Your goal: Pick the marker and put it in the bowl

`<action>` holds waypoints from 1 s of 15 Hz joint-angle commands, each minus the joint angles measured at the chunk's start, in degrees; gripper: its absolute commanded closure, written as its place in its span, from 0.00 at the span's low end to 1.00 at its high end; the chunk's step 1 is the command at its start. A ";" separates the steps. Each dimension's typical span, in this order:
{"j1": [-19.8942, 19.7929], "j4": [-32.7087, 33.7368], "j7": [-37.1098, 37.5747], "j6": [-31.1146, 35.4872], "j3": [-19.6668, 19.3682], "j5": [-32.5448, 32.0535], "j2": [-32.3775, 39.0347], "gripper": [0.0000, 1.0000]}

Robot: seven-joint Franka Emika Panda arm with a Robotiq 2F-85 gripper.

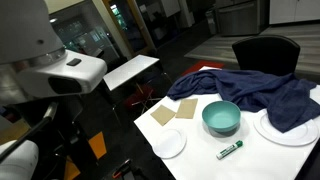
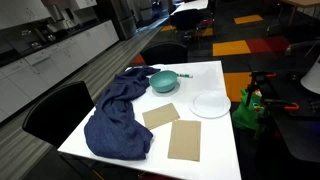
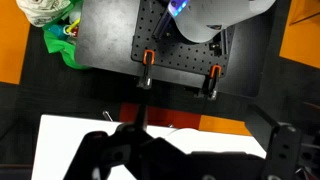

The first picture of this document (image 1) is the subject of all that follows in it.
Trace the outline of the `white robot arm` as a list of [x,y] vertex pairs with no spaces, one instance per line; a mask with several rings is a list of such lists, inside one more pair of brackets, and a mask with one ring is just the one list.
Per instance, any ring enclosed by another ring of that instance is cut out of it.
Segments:
[[92,92],[107,72],[104,60],[64,47],[44,0],[0,0],[0,104],[38,122],[1,146],[0,180],[31,180],[40,148],[29,139],[46,125],[60,132],[76,167],[96,164],[73,124],[73,101]]

